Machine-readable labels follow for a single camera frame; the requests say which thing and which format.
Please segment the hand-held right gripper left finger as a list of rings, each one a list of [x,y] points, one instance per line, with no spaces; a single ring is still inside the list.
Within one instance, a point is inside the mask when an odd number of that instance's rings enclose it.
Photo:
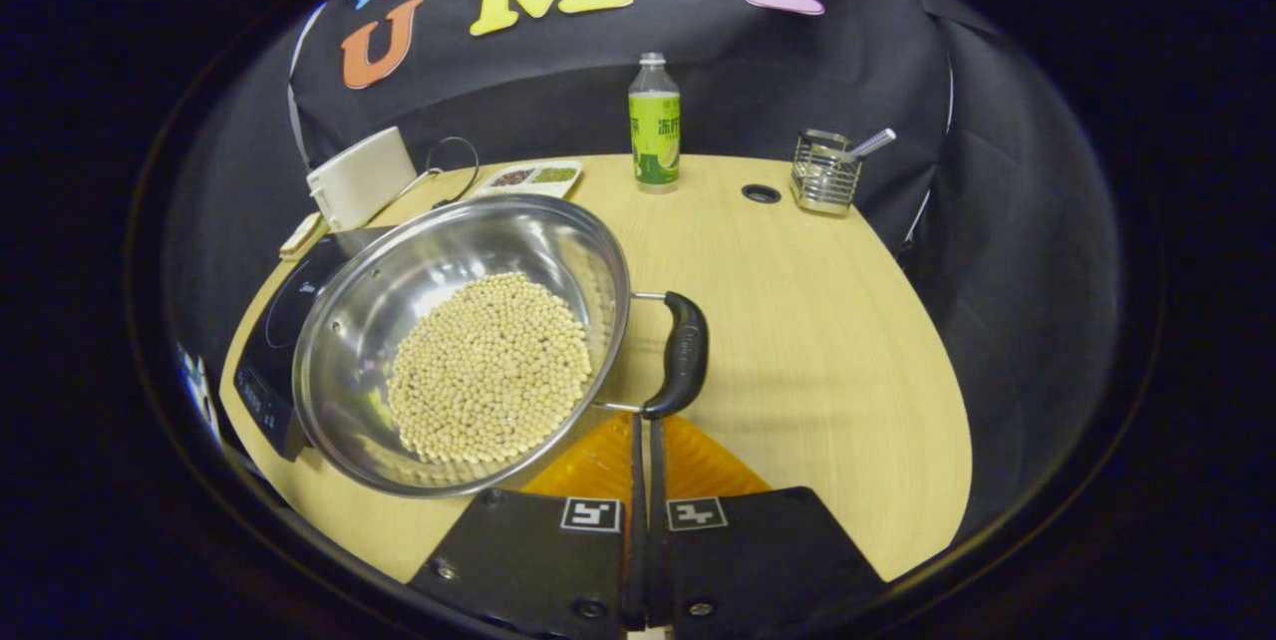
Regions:
[[[523,636],[624,636],[647,625],[643,430],[619,413],[524,490],[480,491],[410,581]]]

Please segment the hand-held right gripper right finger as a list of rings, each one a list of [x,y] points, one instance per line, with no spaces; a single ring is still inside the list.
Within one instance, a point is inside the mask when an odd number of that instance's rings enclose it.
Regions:
[[[886,589],[806,486],[672,496],[672,436],[649,426],[646,618],[671,639],[798,639]]]

